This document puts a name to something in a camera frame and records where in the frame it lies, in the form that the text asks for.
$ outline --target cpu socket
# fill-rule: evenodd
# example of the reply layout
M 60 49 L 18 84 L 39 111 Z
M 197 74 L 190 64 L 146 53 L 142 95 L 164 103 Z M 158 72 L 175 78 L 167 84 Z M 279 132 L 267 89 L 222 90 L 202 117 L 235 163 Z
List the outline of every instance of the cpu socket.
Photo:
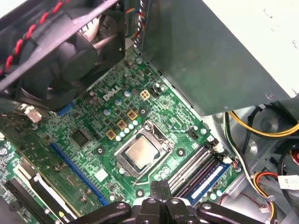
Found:
M 173 148 L 165 135 L 147 121 L 114 155 L 126 175 L 141 178 Z

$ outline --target black fan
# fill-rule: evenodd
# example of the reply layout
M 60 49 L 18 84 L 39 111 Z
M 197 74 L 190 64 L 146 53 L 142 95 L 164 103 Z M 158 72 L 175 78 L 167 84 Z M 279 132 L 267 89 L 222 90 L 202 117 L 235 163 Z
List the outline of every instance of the black fan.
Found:
M 61 13 L 50 17 L 34 31 L 30 40 L 22 46 L 19 56 L 14 58 L 6 76 L 55 43 L 74 20 L 84 18 L 103 1 L 82 2 L 67 4 Z M 10 85 L 4 97 L 59 111 L 124 57 L 124 40 L 124 10 L 123 6 L 115 4 L 53 48 L 29 72 Z

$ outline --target green circuit board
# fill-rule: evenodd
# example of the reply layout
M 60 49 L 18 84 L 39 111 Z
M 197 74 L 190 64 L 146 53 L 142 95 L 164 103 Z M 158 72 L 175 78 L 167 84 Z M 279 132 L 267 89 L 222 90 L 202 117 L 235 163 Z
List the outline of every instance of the green circuit board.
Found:
M 141 178 L 127 176 L 115 153 L 148 121 L 159 129 L 171 147 Z M 132 49 L 85 95 L 76 99 L 63 116 L 51 113 L 34 128 L 29 121 L 2 124 L 5 136 L 78 215 L 95 210 L 100 203 L 94 194 L 86 194 L 87 186 L 64 165 L 49 147 L 50 143 L 59 146 L 108 202 L 121 200 L 133 204 L 136 198 L 150 194 L 150 181 L 169 178 L 212 138 L 160 74 Z M 193 126 L 197 128 L 193 132 L 197 139 L 187 133 Z M 235 177 L 236 173 L 230 169 L 225 185 Z
M 22 182 L 22 180 L 14 172 L 14 169 L 22 163 L 22 158 L 15 153 L 15 147 L 13 147 L 10 142 L 5 142 L 5 148 L 7 149 L 7 155 L 5 157 L 0 157 L 0 196 L 2 196 L 8 204 L 17 201 L 15 196 L 4 186 L 6 181 L 14 178 L 42 208 L 46 209 L 46 206 L 43 204 L 43 202 L 26 186 L 26 184 Z M 26 223 L 38 224 L 34 216 L 32 216 L 32 214 L 28 212 L 25 207 L 21 207 L 17 213 Z M 53 222 L 57 220 L 52 213 L 49 215 L 53 219 Z

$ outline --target blue expansion slot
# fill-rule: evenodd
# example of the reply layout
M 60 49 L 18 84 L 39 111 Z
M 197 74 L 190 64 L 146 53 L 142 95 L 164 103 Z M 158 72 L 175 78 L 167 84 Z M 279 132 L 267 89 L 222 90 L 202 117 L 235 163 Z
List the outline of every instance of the blue expansion slot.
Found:
M 68 111 L 70 111 L 71 108 L 74 107 L 74 102 L 71 102 L 67 106 L 65 106 L 61 111 L 57 112 L 57 116 L 61 117 L 62 115 L 65 115 Z
M 73 163 L 69 157 L 60 149 L 60 147 L 56 143 L 50 143 L 50 147 L 63 159 L 63 161 L 74 171 L 78 177 L 89 187 L 90 190 L 98 197 L 99 201 L 103 205 L 108 205 L 108 201 L 105 197 L 100 193 L 100 191 L 94 186 L 88 178 L 79 170 L 75 163 Z

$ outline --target blue ram slot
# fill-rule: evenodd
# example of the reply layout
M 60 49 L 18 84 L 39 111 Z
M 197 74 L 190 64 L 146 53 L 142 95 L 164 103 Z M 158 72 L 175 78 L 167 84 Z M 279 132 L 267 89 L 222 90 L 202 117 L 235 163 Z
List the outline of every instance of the blue ram slot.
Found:
M 195 185 L 195 187 L 185 197 L 194 206 L 209 191 L 219 178 L 227 171 L 229 164 L 220 164 L 216 166 L 205 179 Z

